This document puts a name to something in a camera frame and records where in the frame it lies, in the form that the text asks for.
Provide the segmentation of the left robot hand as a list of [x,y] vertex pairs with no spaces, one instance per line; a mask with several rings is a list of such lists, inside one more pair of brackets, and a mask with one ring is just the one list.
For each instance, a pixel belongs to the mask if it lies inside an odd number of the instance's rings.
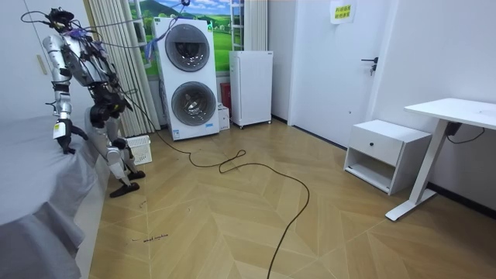
[[75,149],[69,147],[71,136],[79,135],[82,139],[88,140],[88,135],[79,127],[73,125],[70,119],[58,119],[53,127],[53,138],[58,142],[64,154],[75,154]]

